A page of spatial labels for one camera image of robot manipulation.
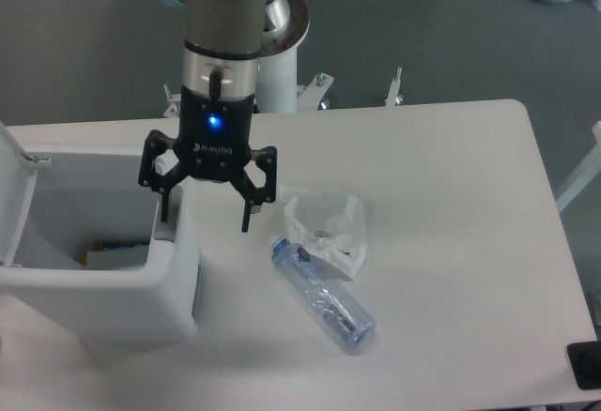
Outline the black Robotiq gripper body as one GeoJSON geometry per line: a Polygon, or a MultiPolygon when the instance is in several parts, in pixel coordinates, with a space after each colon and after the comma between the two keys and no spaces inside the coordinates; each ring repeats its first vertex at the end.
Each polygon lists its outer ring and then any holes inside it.
{"type": "Polygon", "coordinates": [[[253,95],[240,100],[213,99],[182,87],[173,179],[247,183],[253,111],[253,95]]]}

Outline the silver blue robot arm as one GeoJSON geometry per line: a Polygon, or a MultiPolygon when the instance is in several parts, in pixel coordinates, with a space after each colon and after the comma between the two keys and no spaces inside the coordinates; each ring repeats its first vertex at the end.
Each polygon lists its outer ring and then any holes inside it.
{"type": "Polygon", "coordinates": [[[229,183],[244,200],[241,230],[276,197],[277,149],[249,146],[266,8],[275,0],[177,0],[186,26],[177,137],[145,139],[138,182],[162,198],[187,177],[229,183]]]}

